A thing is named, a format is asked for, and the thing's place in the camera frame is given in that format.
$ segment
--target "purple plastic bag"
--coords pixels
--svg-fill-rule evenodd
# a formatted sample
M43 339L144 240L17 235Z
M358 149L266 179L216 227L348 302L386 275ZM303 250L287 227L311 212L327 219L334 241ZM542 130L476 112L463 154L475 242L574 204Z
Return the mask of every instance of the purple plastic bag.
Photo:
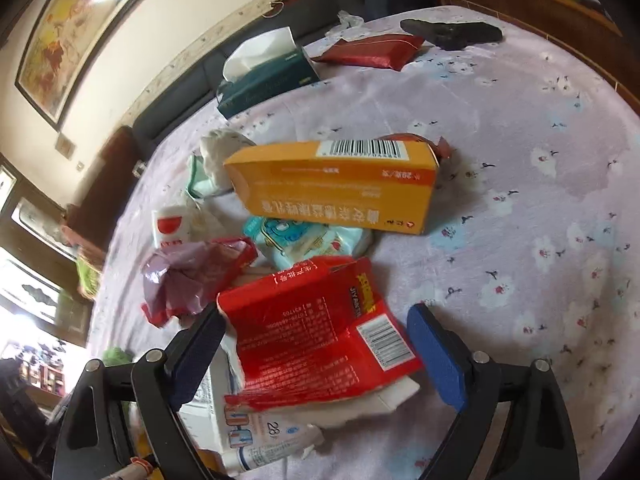
M190 242L157 249L142 267L147 320L199 314L258 256L250 238Z

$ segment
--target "wet wipes package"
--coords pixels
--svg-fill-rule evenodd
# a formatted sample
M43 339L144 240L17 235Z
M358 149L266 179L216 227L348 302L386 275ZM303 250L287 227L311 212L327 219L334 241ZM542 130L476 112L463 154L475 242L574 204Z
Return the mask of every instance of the wet wipes package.
M358 258L372 240L369 229L261 216L249 218L243 231L278 270L313 256Z

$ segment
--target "wall outlet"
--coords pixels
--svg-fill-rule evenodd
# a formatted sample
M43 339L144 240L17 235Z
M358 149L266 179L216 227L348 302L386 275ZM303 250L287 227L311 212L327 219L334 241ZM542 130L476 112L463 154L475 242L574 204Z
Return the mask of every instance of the wall outlet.
M68 160L71 160L71 157L74 156L74 151L76 150L76 145L69 140L68 137L65 137L63 134L58 134L58 138L56 139L56 151Z

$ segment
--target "red pouch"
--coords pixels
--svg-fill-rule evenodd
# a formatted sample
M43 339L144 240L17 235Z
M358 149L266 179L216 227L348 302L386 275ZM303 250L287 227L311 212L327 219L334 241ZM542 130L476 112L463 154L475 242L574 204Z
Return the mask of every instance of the red pouch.
M400 72L424 43L419 36L382 34L356 41L338 40L313 61L342 65L392 68Z
M367 258L316 256L223 292L244 388L232 406L264 410L346 399L421 368L374 288Z
M250 238L170 245L142 267L146 319L157 327L171 316L199 314L258 257Z

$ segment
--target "picture frame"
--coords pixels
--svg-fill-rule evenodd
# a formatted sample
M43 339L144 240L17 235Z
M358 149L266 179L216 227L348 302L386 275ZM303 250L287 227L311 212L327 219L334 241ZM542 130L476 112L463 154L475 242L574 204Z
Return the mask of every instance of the picture frame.
M20 59L15 86L60 131L79 83L138 0L47 0Z

